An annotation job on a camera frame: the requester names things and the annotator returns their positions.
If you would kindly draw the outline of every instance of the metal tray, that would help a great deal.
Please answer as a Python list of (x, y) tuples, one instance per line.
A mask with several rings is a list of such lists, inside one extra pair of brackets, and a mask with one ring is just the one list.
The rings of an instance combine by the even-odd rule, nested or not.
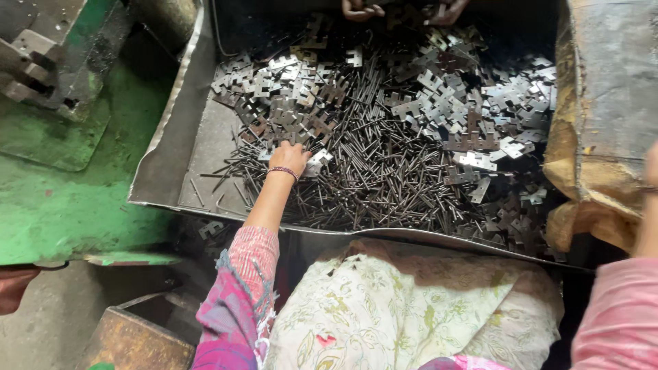
[[(194, 31), (182, 59), (169, 101), (162, 119), (141, 159), (130, 187), (128, 203), (160, 207), (210, 219), (244, 221), (244, 202), (234, 182), (225, 181), (214, 193), (216, 178), (201, 178), (200, 173), (213, 172), (225, 164), (223, 159), (235, 149), (231, 127), (236, 130), (240, 120), (230, 108), (213, 101), (210, 83), (215, 75), (215, 43), (207, 8), (200, 6)], [(196, 186), (203, 205), (196, 196)], [(224, 194), (221, 209), (216, 201)], [(370, 236), (406, 242), (440, 246), (461, 251), (512, 257), (589, 271), (560, 263), (544, 261), (492, 246), (445, 234), (408, 228), (375, 228), (353, 232), (334, 232), (282, 224), (286, 230), (298, 230), (331, 236)]]

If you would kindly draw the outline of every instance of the white floral cloth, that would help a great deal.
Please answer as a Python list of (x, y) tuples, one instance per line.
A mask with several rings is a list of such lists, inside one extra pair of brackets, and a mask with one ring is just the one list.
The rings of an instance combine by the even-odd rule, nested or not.
[(320, 258), (279, 312), (265, 369), (417, 369), (452, 355), (539, 369), (564, 308), (540, 267), (383, 240)]

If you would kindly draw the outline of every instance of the concrete floor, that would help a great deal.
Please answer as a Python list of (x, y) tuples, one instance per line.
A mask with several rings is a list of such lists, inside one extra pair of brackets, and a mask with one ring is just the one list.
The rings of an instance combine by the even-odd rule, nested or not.
[(0, 316), (2, 368), (73, 370), (106, 307), (162, 290), (172, 281), (167, 267), (100, 267), (72, 261), (42, 272), (18, 311)]

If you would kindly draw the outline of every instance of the pink sleeve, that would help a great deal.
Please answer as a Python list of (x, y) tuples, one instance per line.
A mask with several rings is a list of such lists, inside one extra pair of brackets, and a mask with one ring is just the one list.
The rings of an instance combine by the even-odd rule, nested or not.
[(658, 367), (658, 258), (598, 269), (571, 358), (573, 369)]
[[(255, 304), (265, 291), (263, 279), (274, 281), (276, 262), (279, 259), (277, 234), (259, 226), (240, 228), (228, 250), (228, 259), (249, 287), (252, 303)], [(262, 278), (256, 265), (263, 274)]]

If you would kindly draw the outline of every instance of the hand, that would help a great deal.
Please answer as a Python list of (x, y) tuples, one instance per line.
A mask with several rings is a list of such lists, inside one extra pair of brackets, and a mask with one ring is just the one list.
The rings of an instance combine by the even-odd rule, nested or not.
[(311, 154), (310, 151), (302, 153), (300, 143), (291, 146), (290, 142), (286, 140), (281, 142), (281, 146), (274, 150), (270, 158), (270, 168), (285, 167), (294, 171), (297, 176), (301, 176), (306, 168), (306, 162), (311, 158)]
[(655, 142), (647, 152), (645, 181), (647, 185), (658, 187), (658, 142)]
[(440, 16), (439, 6), (437, 5), (432, 8), (433, 14), (425, 14), (425, 16), (428, 17), (428, 19), (425, 20), (425, 25), (436, 24), (438, 26), (449, 26), (455, 23), (464, 11), (464, 8), (468, 5), (469, 1), (470, 0), (440, 0), (441, 4), (446, 4), (443, 16)]
[(354, 22), (365, 22), (374, 16), (384, 16), (386, 13), (379, 5), (363, 7), (363, 0), (342, 0), (345, 19)]

